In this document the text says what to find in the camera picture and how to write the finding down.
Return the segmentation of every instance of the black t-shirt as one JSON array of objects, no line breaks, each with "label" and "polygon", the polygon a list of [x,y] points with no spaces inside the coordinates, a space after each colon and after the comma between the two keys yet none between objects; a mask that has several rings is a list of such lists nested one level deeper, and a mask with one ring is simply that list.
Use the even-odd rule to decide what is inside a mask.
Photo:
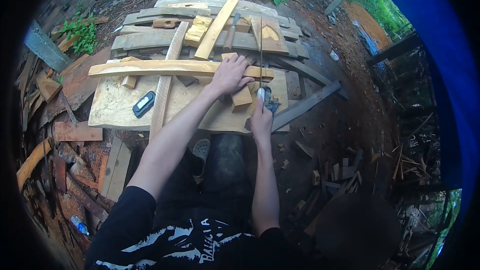
[{"label": "black t-shirt", "polygon": [[125,188],[95,235],[85,269],[298,269],[301,255],[279,228],[260,238],[228,223],[221,213],[192,213],[153,225],[156,202],[147,191]]}]

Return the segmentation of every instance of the plastic water bottle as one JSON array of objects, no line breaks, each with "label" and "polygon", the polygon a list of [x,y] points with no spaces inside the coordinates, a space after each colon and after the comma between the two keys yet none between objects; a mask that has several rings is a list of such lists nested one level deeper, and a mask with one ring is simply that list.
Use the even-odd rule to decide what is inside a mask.
[{"label": "plastic water bottle", "polygon": [[84,235],[89,236],[90,233],[87,230],[87,226],[82,222],[80,218],[78,218],[77,215],[72,215],[70,217],[70,221],[75,225],[75,227]]}]

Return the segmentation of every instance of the crocs shoe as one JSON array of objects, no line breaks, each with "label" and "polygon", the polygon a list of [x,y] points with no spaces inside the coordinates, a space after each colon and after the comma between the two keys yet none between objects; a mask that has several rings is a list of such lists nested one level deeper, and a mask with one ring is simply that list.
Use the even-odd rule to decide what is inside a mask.
[{"label": "crocs shoe", "polygon": [[208,151],[210,150],[210,140],[200,139],[195,143],[193,147],[193,155],[198,156],[203,161],[200,175],[193,174],[194,178],[199,178],[204,174],[205,163],[207,162]]}]

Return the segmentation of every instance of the dark pants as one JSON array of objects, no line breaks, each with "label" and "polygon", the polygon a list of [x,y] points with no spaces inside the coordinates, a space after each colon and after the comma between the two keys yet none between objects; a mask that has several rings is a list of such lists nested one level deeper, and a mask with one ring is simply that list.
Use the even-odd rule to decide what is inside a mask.
[{"label": "dark pants", "polygon": [[241,137],[212,135],[203,181],[197,185],[192,174],[201,173],[202,165],[202,159],[187,149],[160,194],[155,222],[205,209],[238,225],[248,221],[253,189],[243,162]]}]

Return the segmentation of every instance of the forearm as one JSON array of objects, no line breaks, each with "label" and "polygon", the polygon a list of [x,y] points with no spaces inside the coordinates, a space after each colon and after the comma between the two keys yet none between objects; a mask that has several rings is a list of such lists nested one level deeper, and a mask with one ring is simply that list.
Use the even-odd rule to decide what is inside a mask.
[{"label": "forearm", "polygon": [[218,97],[218,92],[211,85],[207,85],[195,99],[166,123],[160,132],[150,139],[128,185],[144,189],[157,200],[163,185],[180,163],[188,142]]},{"label": "forearm", "polygon": [[257,236],[279,225],[279,191],[273,168],[272,145],[270,140],[257,142],[257,177],[251,213]]}]

